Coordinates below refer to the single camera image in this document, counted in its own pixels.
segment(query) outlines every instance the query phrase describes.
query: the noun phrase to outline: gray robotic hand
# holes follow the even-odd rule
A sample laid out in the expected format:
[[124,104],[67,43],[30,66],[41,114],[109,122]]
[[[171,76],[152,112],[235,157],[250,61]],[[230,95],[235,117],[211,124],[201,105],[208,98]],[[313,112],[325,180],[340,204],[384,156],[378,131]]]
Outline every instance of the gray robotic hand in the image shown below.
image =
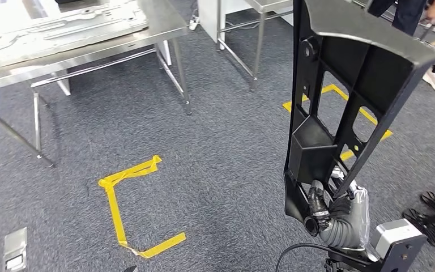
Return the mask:
[[353,181],[348,192],[328,208],[323,185],[314,180],[308,200],[311,214],[318,222],[317,233],[326,245],[332,248],[363,249],[368,243],[369,201],[365,188]]

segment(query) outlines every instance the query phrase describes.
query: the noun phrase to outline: gray carpet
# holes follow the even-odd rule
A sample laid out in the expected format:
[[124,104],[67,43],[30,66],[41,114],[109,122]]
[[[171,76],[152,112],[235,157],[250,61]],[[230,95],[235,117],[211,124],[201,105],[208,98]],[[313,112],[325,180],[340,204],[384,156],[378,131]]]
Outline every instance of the gray carpet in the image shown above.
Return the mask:
[[[192,1],[172,1],[186,20]],[[253,16],[242,12],[234,23]],[[287,246],[312,239],[284,215],[282,171],[291,98],[292,27],[267,21],[258,90],[198,27],[180,39],[194,114],[186,116],[156,57],[144,56],[71,81],[72,95],[40,89],[45,168],[0,130],[0,269],[3,237],[28,227],[27,271],[272,271]],[[252,63],[257,29],[227,40]],[[336,83],[328,77],[326,83]],[[323,95],[327,124],[344,101]],[[0,89],[0,114],[33,139],[32,94],[25,84]],[[366,119],[363,129],[372,128]],[[435,192],[435,92],[421,82],[357,180],[371,195],[372,227],[398,219]],[[146,161],[159,170],[116,186],[128,242],[140,250],[185,232],[187,239],[145,260],[117,244],[108,201],[97,181]],[[323,252],[288,255],[282,271],[321,271]],[[412,271],[435,271],[426,245]]]

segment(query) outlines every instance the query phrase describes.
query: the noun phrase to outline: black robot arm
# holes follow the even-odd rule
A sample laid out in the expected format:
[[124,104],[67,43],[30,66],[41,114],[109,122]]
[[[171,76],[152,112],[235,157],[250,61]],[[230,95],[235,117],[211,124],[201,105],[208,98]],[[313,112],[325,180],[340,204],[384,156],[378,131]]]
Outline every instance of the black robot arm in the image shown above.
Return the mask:
[[[284,167],[285,213],[340,252],[345,252],[344,248],[363,248],[369,237],[368,194],[354,179],[435,62],[435,49],[344,0],[295,0],[294,24],[291,125]],[[326,71],[349,92],[335,135],[318,118]],[[308,111],[302,107],[303,95],[310,100]],[[360,140],[353,131],[361,107],[372,111],[378,121],[367,141]],[[356,157],[351,168],[340,158],[345,146]],[[306,191],[302,184],[311,187]],[[329,207],[323,200],[325,192],[331,197]],[[402,224],[383,228],[400,228]],[[383,259],[393,258],[387,256],[393,248],[381,248],[384,256],[374,265],[351,266],[362,271],[387,271]],[[349,262],[339,255],[334,257]],[[399,267],[407,270],[412,259],[410,256]]]

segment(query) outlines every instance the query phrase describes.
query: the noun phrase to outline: metal table leg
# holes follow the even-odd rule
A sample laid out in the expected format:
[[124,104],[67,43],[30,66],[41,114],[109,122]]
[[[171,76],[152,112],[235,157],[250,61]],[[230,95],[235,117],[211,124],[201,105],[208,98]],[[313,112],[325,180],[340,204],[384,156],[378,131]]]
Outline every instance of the metal table leg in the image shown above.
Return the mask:
[[[157,44],[154,45],[154,49],[156,50],[156,56],[159,56],[159,47],[157,47]],[[159,61],[159,57],[157,58],[157,64],[159,65],[159,69],[164,68],[161,62]]]
[[221,0],[217,0],[216,51],[221,51]]
[[[55,78],[63,76],[63,75],[67,75],[67,69],[59,71],[59,72],[51,73],[51,75],[53,77],[55,77]],[[69,78],[66,78],[66,79],[63,79],[63,80],[59,80],[57,82],[57,84],[59,85],[59,88],[61,88],[62,92],[64,92],[64,94],[66,96],[70,96],[71,95],[71,88],[69,86]]]
[[256,49],[256,57],[254,60],[253,67],[253,82],[251,82],[251,91],[256,90],[256,85],[258,81],[258,71],[259,71],[259,58],[261,57],[262,40],[264,36],[264,21],[266,18],[265,13],[259,15],[259,35],[258,35],[258,46]]
[[191,115],[193,111],[191,110],[191,102],[189,99],[189,94],[187,93],[187,84],[186,79],[184,78],[184,69],[182,68],[181,61],[181,48],[176,38],[172,39],[174,54],[176,55],[177,68],[179,69],[179,77],[181,78],[181,87],[182,87],[182,95],[184,96],[184,100],[186,100],[186,114]]
[[32,94],[34,96],[34,131],[36,136],[36,149],[41,151],[41,117],[39,115],[39,100],[44,103],[44,106],[47,106],[48,103],[34,88],[32,88]]
[[366,3],[366,6],[363,8],[365,12],[368,12],[369,7],[371,6],[372,3],[373,3],[373,0],[368,0],[368,2]]
[[14,139],[24,144],[38,158],[43,159],[50,167],[54,165],[54,163],[50,161],[46,156],[44,156],[40,150],[36,149],[32,144],[30,144],[24,137],[22,137],[17,131],[15,131],[8,123],[6,123],[1,118],[0,127],[2,127],[7,133],[9,133],[9,135],[11,135]]

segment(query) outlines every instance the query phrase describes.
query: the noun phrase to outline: hand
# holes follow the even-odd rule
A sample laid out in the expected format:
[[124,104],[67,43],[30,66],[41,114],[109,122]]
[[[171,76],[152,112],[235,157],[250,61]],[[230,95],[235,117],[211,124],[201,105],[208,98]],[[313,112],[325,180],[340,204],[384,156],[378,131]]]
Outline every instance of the hand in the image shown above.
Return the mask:
[[428,10],[426,10],[426,18],[432,23],[435,23],[435,5],[431,5],[428,7]]

